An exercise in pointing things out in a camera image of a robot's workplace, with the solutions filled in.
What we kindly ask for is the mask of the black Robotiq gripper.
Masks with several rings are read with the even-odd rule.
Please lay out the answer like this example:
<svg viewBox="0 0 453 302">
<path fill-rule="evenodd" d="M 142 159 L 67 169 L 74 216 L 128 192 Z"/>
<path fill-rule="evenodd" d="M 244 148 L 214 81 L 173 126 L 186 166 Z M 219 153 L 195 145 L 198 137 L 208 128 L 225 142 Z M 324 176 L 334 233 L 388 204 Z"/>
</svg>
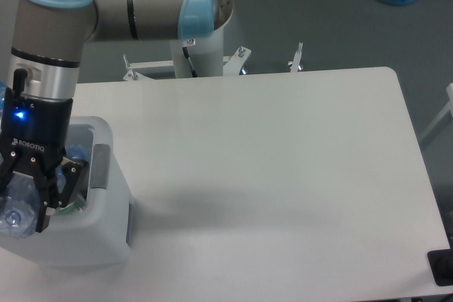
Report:
<svg viewBox="0 0 453 302">
<path fill-rule="evenodd" d="M 40 198 L 36 233 L 49 226 L 52 209 L 76 199 L 88 175 L 87 161 L 63 158 L 72 106 L 72 99 L 41 100 L 12 90 L 11 111 L 1 118 L 1 193 L 14 171 L 33 177 Z"/>
</svg>

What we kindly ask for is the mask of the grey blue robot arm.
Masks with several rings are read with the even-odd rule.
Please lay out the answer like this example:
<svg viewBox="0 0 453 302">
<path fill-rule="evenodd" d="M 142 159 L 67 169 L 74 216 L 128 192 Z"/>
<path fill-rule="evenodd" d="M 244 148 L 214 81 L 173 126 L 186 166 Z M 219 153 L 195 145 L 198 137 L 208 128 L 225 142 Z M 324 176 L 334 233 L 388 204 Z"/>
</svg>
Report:
<svg viewBox="0 0 453 302">
<path fill-rule="evenodd" d="M 84 44 L 88 41 L 206 38 L 222 24 L 220 0 L 18 0 L 1 116 L 1 190 L 17 175 L 33 181 L 27 231 L 80 192 L 86 161 L 65 142 Z"/>
</svg>

